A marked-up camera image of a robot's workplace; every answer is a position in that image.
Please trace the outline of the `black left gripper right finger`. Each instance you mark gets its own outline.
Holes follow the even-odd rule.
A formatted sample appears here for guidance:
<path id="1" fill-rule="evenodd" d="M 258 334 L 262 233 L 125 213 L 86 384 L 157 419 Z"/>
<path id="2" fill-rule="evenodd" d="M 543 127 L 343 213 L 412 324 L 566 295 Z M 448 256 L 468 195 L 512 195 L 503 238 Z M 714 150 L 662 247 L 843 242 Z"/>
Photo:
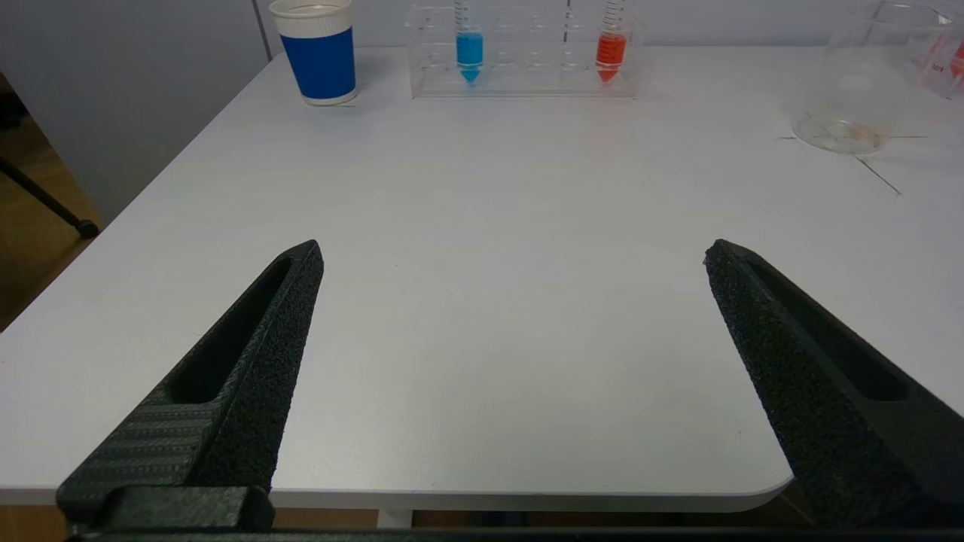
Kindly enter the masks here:
<path id="1" fill-rule="evenodd" d="M 719 239 L 703 265 L 816 521 L 960 528 L 962 416 L 760 254 Z"/>

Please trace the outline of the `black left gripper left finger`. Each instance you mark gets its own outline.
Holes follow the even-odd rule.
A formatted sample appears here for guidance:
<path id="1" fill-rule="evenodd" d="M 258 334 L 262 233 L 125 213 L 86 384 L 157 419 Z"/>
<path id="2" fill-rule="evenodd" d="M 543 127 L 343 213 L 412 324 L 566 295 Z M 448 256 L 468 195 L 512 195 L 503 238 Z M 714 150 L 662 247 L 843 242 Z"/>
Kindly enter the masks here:
<path id="1" fill-rule="evenodd" d="M 63 481 L 68 521 L 123 487 L 268 490 L 323 275 L 316 241 L 283 251 Z"/>

